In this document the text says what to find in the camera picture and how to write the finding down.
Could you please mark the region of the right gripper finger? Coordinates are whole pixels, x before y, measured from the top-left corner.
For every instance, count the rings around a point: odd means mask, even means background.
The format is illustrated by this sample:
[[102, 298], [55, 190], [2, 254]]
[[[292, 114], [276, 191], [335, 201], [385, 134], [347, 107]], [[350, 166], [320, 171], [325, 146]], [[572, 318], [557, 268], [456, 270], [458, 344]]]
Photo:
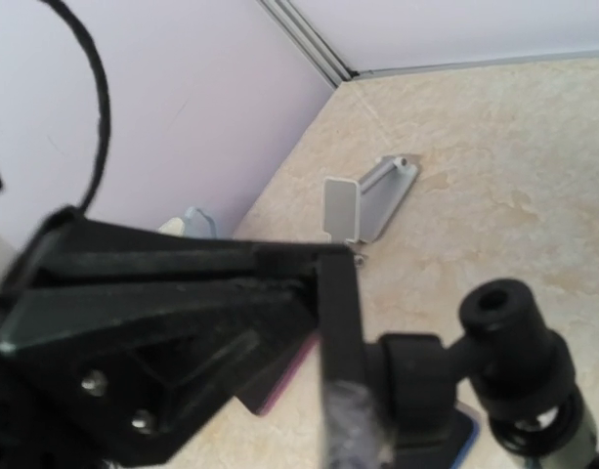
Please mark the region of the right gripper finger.
[[162, 464], [316, 333], [258, 249], [48, 217], [0, 284], [0, 464]]

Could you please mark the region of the black phone red case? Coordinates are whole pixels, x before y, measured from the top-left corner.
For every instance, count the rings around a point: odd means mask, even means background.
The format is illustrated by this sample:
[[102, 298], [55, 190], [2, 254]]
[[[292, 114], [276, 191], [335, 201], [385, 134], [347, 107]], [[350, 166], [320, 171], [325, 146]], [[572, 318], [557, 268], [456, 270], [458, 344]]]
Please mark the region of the black phone red case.
[[236, 393], [236, 398], [252, 414], [266, 415], [277, 403], [317, 342], [318, 336], [313, 333], [290, 346], [241, 388]]

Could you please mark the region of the silver folding phone stand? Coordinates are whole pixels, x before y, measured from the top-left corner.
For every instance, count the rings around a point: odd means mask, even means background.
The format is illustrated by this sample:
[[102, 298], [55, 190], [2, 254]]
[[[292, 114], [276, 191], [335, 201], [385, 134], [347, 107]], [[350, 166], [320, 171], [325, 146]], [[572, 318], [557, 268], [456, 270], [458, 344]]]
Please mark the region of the silver folding phone stand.
[[358, 268], [366, 263], [364, 245], [382, 237], [421, 172], [419, 157], [379, 157], [357, 180], [328, 176], [323, 182], [321, 228], [332, 243], [354, 250]]

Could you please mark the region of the blue phone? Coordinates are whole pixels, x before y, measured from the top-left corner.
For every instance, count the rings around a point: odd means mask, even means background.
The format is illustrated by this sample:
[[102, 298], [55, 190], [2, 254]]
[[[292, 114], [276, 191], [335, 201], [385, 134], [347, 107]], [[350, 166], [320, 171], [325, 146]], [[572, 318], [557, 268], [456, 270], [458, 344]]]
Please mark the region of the blue phone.
[[461, 468], [480, 433], [479, 414], [459, 402], [449, 439], [439, 448], [428, 451], [397, 453], [389, 468], [451, 469]]

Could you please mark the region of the black tall phone stand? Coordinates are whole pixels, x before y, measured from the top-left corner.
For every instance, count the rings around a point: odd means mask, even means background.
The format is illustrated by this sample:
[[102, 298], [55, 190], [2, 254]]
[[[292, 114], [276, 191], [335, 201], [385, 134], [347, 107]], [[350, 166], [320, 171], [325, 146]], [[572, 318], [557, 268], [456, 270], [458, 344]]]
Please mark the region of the black tall phone stand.
[[461, 302], [462, 336], [387, 333], [364, 341], [353, 252], [278, 244], [257, 252], [266, 277], [308, 286], [319, 317], [326, 468], [394, 467], [453, 438], [457, 387], [469, 381], [494, 440], [519, 468], [599, 468], [594, 418], [565, 339], [549, 328], [530, 288], [482, 284]]

